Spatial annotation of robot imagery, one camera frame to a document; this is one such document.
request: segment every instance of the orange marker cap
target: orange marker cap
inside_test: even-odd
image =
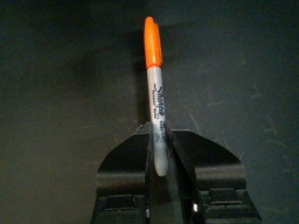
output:
[[[144,20],[144,60],[145,68],[160,67],[163,64],[159,26],[152,17]]]

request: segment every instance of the dark background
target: dark background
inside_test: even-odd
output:
[[[149,15],[171,127],[241,159],[263,223],[299,223],[297,1],[0,7],[0,223],[89,223],[99,164],[148,121]]]

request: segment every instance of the sharpie marker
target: sharpie marker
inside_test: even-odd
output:
[[[153,137],[153,167],[157,175],[161,177],[167,174],[168,170],[168,149],[164,127],[164,87],[161,76],[163,54],[159,26],[151,17],[144,21],[144,57]]]

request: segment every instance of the marker barrel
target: marker barrel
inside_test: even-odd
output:
[[[151,66],[147,69],[147,83],[153,137],[153,165],[157,175],[164,176],[168,170],[168,150],[164,127],[164,88],[159,66]]]

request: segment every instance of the black plastic part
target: black plastic part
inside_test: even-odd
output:
[[[233,154],[192,132],[173,131],[172,156],[184,223],[260,223]]]
[[[153,169],[149,127],[148,123],[109,152],[97,169],[97,199],[91,224],[149,223],[149,174]],[[183,223],[260,223],[239,159],[188,130],[169,134]]]
[[[97,199],[91,224],[147,223],[149,125],[108,153],[97,169]]]

